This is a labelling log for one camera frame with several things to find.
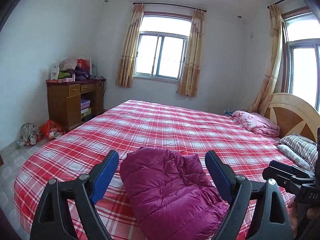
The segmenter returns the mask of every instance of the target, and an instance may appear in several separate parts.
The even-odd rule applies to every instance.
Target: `black robotic device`
[[[50,179],[37,207],[30,239],[78,239],[68,207],[68,199],[73,199],[88,239],[112,240],[94,205],[103,198],[118,163],[118,153],[110,151],[89,174],[81,174],[77,179],[66,182]],[[317,160],[316,176],[298,167],[271,161],[262,174],[265,183],[236,175],[214,151],[206,153],[205,164],[222,199],[230,205],[212,240],[236,239],[250,200],[257,201],[246,239],[292,240],[288,213],[278,185],[296,195],[300,224],[295,240],[319,239],[320,219],[310,221],[306,213],[310,207],[320,206],[320,158]]]

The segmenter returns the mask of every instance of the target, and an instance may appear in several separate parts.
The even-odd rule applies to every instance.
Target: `desk drawer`
[[[74,85],[68,86],[68,95],[69,97],[80,95],[80,84],[74,84]]]
[[[96,84],[86,84],[86,85],[81,85],[81,93],[86,93],[86,92],[91,92],[96,89]]]

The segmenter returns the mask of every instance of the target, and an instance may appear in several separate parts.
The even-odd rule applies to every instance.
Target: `window sill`
[[[141,78],[141,79],[150,79],[154,81],[161,81],[161,82],[166,82],[166,83],[173,83],[173,84],[179,84],[180,80],[169,80],[169,79],[162,79],[162,78],[151,78],[151,77],[140,77],[140,76],[133,76],[133,78]]]

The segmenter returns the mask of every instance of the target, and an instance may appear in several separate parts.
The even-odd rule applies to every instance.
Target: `purple puffer jacket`
[[[198,155],[142,147],[127,155],[120,176],[148,240],[207,239],[228,209]]]

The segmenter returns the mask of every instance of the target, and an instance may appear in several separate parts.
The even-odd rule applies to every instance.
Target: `plaid bedsheet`
[[[235,173],[263,181],[262,171],[271,160],[293,164],[276,149],[275,141],[246,131],[231,117],[129,100],[46,144],[25,162],[14,184],[19,222],[30,233],[47,181],[72,180],[88,173],[111,149],[118,151],[120,163],[127,153],[142,146],[198,154],[211,181],[204,155],[213,149]],[[282,193],[287,202],[291,196]],[[252,201],[238,239],[245,239],[254,206]],[[78,238],[87,239],[73,201],[69,201],[69,207]],[[126,197],[119,168],[96,209],[114,240],[146,239]]]

